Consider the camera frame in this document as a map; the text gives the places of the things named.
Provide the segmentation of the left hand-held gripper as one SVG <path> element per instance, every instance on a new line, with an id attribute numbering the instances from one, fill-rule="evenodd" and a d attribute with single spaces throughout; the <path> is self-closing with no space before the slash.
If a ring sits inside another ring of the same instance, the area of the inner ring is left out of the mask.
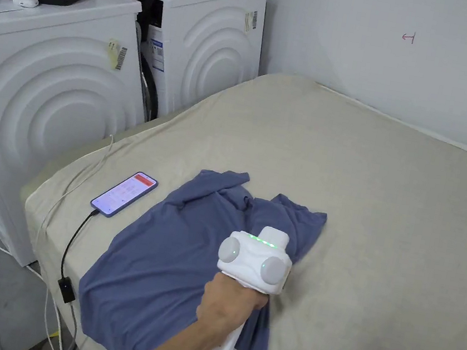
<path id="1" fill-rule="evenodd" d="M 292 268 L 286 252 L 289 236 L 266 226 L 258 235 L 234 231 L 218 250 L 219 270 L 243 287 L 265 295 L 280 295 Z M 237 350 L 244 325 L 232 331 L 225 342 L 212 350 Z"/>

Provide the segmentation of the person's left hand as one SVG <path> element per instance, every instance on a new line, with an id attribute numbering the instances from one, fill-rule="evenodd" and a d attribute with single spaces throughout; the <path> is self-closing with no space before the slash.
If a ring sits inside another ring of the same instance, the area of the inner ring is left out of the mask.
<path id="1" fill-rule="evenodd" d="M 218 272 L 204 287 L 196 318 L 200 326 L 212 335 L 217 347 L 244 324 L 254 310 L 266 306 L 268 300 L 268 295 L 246 288 Z"/>

